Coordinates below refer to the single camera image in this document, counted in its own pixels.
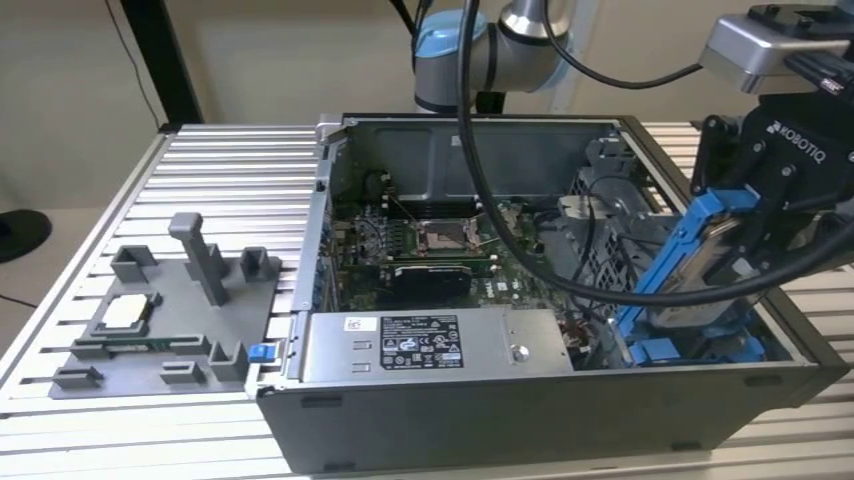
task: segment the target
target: robotiq logo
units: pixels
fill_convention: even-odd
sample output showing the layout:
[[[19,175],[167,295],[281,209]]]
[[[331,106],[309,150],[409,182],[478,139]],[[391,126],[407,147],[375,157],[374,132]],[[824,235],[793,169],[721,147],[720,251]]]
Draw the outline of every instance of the robotiq logo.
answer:
[[[820,165],[825,161],[825,158],[828,158],[828,154],[825,153],[825,151],[820,149],[813,142],[804,138],[804,135],[801,135],[780,122],[774,122],[774,125],[769,125],[766,131],[769,133],[782,135],[784,138],[789,140],[804,153],[813,157],[813,160],[816,160],[816,163],[818,163]]]

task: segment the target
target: black cable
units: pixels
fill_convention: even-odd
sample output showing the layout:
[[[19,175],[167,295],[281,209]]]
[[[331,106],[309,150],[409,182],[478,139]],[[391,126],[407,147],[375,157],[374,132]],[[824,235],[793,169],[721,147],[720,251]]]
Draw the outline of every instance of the black cable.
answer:
[[[645,245],[649,245],[649,243],[636,237],[630,237],[624,235],[622,233],[617,235],[617,241],[620,242],[621,245],[624,245],[624,248],[626,246],[626,242],[632,242],[636,244],[636,247],[638,248],[638,250],[641,250],[644,253],[646,253],[652,258],[656,258],[656,252],[653,251],[652,248],[646,247]],[[662,247],[665,244],[664,243],[658,243],[654,242],[657,246]]]
[[[636,237],[634,235],[629,235],[628,233],[621,233],[618,236],[621,238],[629,240],[630,242],[633,242],[636,245],[644,244],[644,245],[653,245],[654,247],[664,247],[665,246],[665,242],[660,242],[657,240],[649,240],[646,238]]]
[[[379,231],[379,227],[374,225],[374,222],[371,222],[369,219],[361,218],[357,221],[361,223],[365,223],[369,227],[371,227],[371,229],[374,230],[374,233],[377,234],[377,240],[379,241],[379,248],[371,254],[371,256],[375,256],[379,252],[383,251],[383,248],[386,248],[386,240],[383,240],[383,234]]]
[[[403,22],[410,35],[415,35],[415,23],[413,22],[410,11],[406,8],[406,3],[403,3],[403,0],[389,0],[389,3],[391,3],[391,6],[395,7],[398,16],[401,17],[401,21]]]
[[[415,71],[415,54],[418,53],[418,40],[422,36],[422,27],[425,26],[425,18],[427,10],[430,10],[431,0],[418,0],[415,7],[415,27],[413,28],[413,39],[410,43],[410,53],[413,57],[413,71]]]
[[[36,305],[35,303],[26,302],[24,300],[19,300],[18,298],[7,297],[6,295],[0,295],[0,299],[6,300],[7,302],[24,305],[26,307],[30,307],[30,308],[39,308],[39,305]]]
[[[570,52],[566,51],[561,42],[558,41],[558,37],[555,36],[555,31],[551,28],[551,22],[549,20],[549,0],[543,1],[543,27],[546,29],[546,35],[549,37],[549,41],[551,46],[558,52],[558,55],[566,60],[566,62],[575,68],[579,72],[593,78],[596,81],[610,85],[612,87],[624,88],[626,90],[645,90],[648,88],[661,87],[662,85],[668,85],[672,82],[676,82],[681,78],[688,77],[696,72],[702,70],[702,66],[700,64],[693,64],[685,67],[682,70],[673,72],[670,75],[665,75],[656,80],[648,80],[646,82],[628,82],[625,80],[618,80],[616,78],[609,77],[608,75],[601,74],[593,68],[588,67]]]
[[[592,288],[578,282],[567,281],[550,270],[541,268],[537,260],[519,247],[502,218],[495,204],[490,185],[486,181],[483,166],[478,156],[478,148],[471,125],[471,90],[470,90],[470,65],[471,65],[471,36],[474,33],[475,18],[478,13],[478,0],[466,0],[459,36],[458,82],[457,82],[457,118],[459,138],[469,173],[471,175],[475,193],[478,194],[483,211],[493,222],[493,228],[498,238],[505,243],[522,267],[549,285],[579,297],[618,305],[638,305],[642,307],[686,307],[704,305],[764,292],[769,288],[794,280],[810,273],[814,268],[829,260],[840,248],[854,241],[854,221],[850,221],[840,231],[828,238],[821,245],[813,248],[802,256],[797,257],[784,266],[769,270],[758,276],[742,280],[724,287],[706,288],[690,292],[640,294],[629,292],[613,292]]]
[[[161,119],[158,118],[158,114],[155,113],[155,107],[151,106],[151,100],[148,100],[148,94],[146,93],[146,87],[143,86],[143,77],[139,73],[139,65],[136,65],[136,60],[134,59],[134,55],[131,54],[131,49],[128,48],[128,44],[124,41],[124,35],[122,35],[122,29],[119,28],[119,22],[116,21],[116,15],[112,13],[112,6],[110,5],[110,0],[104,0],[104,5],[107,5],[107,12],[110,13],[110,20],[112,20],[112,26],[116,29],[116,34],[119,35],[119,41],[122,42],[122,48],[124,48],[124,53],[128,56],[128,60],[131,60],[131,65],[134,65],[134,75],[136,76],[136,85],[139,86],[139,91],[143,94],[143,100],[146,101],[146,105],[148,106],[148,111],[151,112],[151,117],[155,119],[155,129],[161,128]]]
[[[588,232],[585,236],[585,247],[582,249],[582,255],[578,259],[578,267],[575,267],[575,272],[573,273],[573,277],[570,278],[573,282],[578,281],[579,277],[582,276],[582,272],[585,271],[585,267],[588,266],[588,262],[590,261],[590,255],[593,254],[593,244],[594,244],[596,237],[597,237],[597,212],[593,208],[593,202],[590,200],[590,196],[588,196]],[[588,313],[589,316],[593,316],[596,318],[597,316],[593,315],[593,312],[589,311],[589,310],[593,310],[590,306],[584,307],[578,303],[577,295],[570,294],[569,297],[570,297],[570,303],[573,304],[573,306],[581,312]]]

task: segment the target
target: black pole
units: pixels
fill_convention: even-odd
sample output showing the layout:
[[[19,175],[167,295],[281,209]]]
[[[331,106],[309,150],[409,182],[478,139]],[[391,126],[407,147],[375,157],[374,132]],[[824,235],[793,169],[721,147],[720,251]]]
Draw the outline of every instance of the black pole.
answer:
[[[122,0],[171,124],[205,123],[165,0]]]

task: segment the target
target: power cable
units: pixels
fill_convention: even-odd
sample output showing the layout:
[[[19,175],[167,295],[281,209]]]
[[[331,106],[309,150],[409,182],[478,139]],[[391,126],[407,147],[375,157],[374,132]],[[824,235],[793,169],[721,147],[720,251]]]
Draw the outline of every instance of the power cable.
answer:
[[[19,300],[18,298],[8,297],[6,295],[0,295],[0,299],[6,300],[7,302],[18,303],[19,305],[24,305],[30,308],[39,308],[39,305],[36,305],[35,303],[26,302],[24,300]]]
[[[546,29],[546,36],[549,37],[549,42],[551,43],[551,46],[558,52],[558,55],[561,55],[561,58],[566,60],[566,62],[573,66],[573,68],[575,68],[575,70],[582,72],[596,81],[605,83],[612,87],[622,88],[626,90],[646,90],[648,88],[661,87],[662,85],[668,85],[669,83],[676,82],[681,78],[688,77],[693,73],[700,72],[704,68],[702,65],[700,65],[698,63],[694,63],[693,65],[689,65],[688,67],[685,67],[682,70],[678,70],[672,74],[665,75],[661,78],[657,78],[656,80],[648,80],[646,82],[629,82],[625,80],[618,80],[597,72],[593,68],[586,66],[561,45],[561,41],[558,40],[555,31],[551,28],[551,21],[549,20],[549,0],[543,0],[543,27]]]

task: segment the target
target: white label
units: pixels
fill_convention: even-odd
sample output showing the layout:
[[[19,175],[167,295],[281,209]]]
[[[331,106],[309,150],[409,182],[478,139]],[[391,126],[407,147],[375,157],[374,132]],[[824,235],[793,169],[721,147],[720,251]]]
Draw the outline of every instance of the white label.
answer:
[[[146,345],[108,345],[108,352],[147,352],[150,349]]]
[[[377,317],[346,317],[345,331],[346,332],[375,332]]]

